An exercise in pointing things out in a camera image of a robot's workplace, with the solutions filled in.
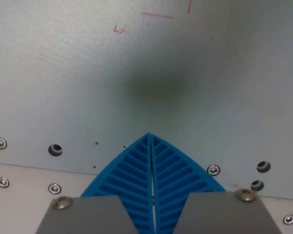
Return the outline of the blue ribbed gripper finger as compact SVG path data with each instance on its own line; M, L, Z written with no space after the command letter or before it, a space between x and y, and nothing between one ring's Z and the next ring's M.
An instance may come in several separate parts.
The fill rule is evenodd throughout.
M254 190L226 191L205 169L151 135L158 234L279 234Z
M153 234L151 143L146 134L112 160L80 197L53 199L39 234Z

